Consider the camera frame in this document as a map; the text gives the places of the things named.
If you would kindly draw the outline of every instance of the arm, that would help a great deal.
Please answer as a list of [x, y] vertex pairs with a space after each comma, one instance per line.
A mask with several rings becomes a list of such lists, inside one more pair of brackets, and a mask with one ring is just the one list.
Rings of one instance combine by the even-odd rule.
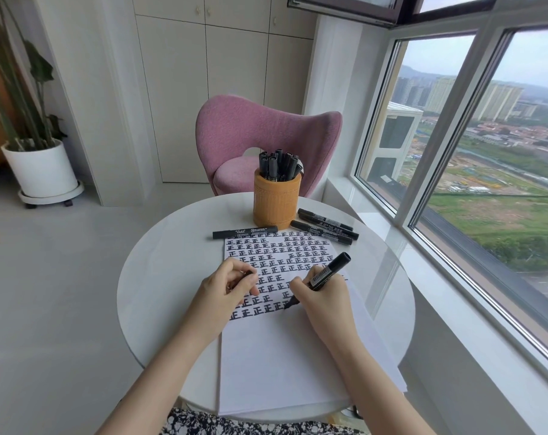
[[[243, 279], [243, 273], [253, 273]], [[158, 435], [191, 367], [218, 337], [247, 292], [258, 294], [256, 269], [226, 259], [201, 283], [183, 322], [155, 355], [97, 435]]]
[[332, 354], [371, 433], [434, 435], [359, 339], [343, 277], [334, 275], [319, 292], [313, 292], [305, 285], [320, 270], [322, 267], [314, 266], [304, 282], [294, 278], [290, 289], [303, 304], [316, 334]]

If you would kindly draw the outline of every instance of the chair seat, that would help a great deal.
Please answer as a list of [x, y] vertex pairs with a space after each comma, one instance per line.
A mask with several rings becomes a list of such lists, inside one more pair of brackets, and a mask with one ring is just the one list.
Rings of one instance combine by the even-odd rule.
[[235, 157], [226, 161], [213, 176], [218, 193], [254, 192], [254, 172], [259, 167], [256, 156]]

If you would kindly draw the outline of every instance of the person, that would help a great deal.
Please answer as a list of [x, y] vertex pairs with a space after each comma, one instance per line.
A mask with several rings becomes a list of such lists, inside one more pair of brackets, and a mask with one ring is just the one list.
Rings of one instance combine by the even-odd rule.
[[[405, 396], [382, 371], [358, 337], [344, 279], [335, 274], [319, 292], [304, 280], [290, 282], [316, 334], [328, 347], [359, 413], [373, 435], [434, 435]], [[246, 272], [252, 273], [243, 277]], [[175, 335], [155, 355], [97, 435], [359, 433], [318, 422], [248, 424], [204, 412], [174, 409], [183, 383], [201, 352], [226, 326], [244, 296], [259, 294], [258, 273], [248, 263], [226, 259], [205, 278]]]

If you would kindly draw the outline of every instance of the brown cylindrical container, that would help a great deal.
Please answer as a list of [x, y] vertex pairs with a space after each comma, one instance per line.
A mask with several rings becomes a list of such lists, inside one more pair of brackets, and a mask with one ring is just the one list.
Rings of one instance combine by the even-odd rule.
[[254, 223], [258, 227], [286, 229], [296, 215], [302, 174], [290, 182], [271, 182], [254, 173]]

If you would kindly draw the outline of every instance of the mountain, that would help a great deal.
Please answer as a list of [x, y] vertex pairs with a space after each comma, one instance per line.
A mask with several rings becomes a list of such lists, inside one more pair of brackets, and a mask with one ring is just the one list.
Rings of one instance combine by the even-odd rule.
[[[401, 78], [423, 78], [428, 80], [435, 80], [439, 76], [437, 73], [425, 73], [415, 70], [408, 65], [401, 65], [401, 70], [399, 71], [399, 76]], [[505, 84], [513, 85], [514, 87], [521, 87], [524, 89], [521, 97], [524, 99], [541, 99], [542, 101], [548, 102], [548, 87], [542, 87], [539, 85], [524, 84], [521, 82], [510, 82], [502, 81]]]

